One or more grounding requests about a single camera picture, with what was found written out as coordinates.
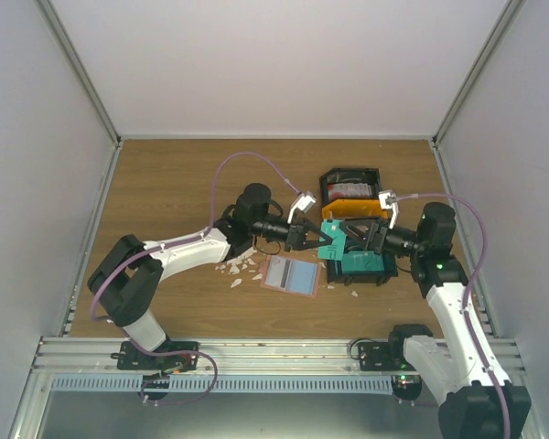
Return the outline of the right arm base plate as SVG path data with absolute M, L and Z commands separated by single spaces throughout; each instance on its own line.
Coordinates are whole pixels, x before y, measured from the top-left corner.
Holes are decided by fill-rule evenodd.
M 360 371 L 411 372 L 411 366 L 388 341 L 357 338 L 348 344 L 348 355 L 359 364 Z

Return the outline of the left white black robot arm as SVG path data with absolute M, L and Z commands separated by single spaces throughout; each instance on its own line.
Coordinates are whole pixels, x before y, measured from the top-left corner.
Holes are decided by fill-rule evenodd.
M 123 236 L 91 274 L 88 289 L 105 318 L 136 345 L 138 358 L 150 369 L 161 369 L 169 362 L 169 337 L 150 309 L 159 284 L 201 265 L 238 258 L 258 238 L 278 242 L 287 252 L 330 245 L 331 237 L 301 215 L 314 203 L 310 193 L 301 193 L 285 214 L 268 186 L 252 183 L 197 233 L 149 242 Z

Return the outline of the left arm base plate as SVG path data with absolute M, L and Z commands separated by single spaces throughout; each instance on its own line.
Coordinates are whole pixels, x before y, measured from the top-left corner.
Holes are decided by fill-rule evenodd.
M 193 354 L 193 351 L 198 350 L 199 343 L 195 341 L 166 341 L 155 350 L 155 353 L 179 351 L 180 354 L 157 357 L 145 354 L 131 341 L 125 341 L 121 344 L 120 350 L 112 353 L 110 358 L 116 361 L 116 368 L 119 370 L 184 372 L 196 369 L 197 354 Z

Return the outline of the pink clear card holder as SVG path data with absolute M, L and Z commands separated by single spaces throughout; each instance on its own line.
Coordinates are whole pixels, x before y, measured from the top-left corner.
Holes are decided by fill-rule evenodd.
M 263 270 L 262 288 L 315 298 L 321 267 L 280 255 L 269 256 Z

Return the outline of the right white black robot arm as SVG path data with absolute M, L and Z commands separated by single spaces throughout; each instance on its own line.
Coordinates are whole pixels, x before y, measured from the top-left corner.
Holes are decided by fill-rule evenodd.
M 438 405 L 445 438 L 518 438 L 532 401 L 513 385 L 497 360 L 471 299 L 472 276 L 452 254 L 457 222 L 447 204 L 425 204 L 415 230 L 391 219 L 346 219 L 342 231 L 367 251 L 406 257 L 411 276 L 434 312 L 446 340 L 436 340 L 411 325 L 393 329 L 386 349 L 395 369 L 413 367 Z

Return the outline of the teal credit card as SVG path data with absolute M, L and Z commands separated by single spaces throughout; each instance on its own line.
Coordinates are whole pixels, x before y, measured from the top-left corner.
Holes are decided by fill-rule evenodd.
M 320 260 L 339 262 L 342 260 L 347 236 L 341 229 L 341 219 L 325 219 L 321 223 L 320 230 L 327 235 L 331 242 L 318 248 Z

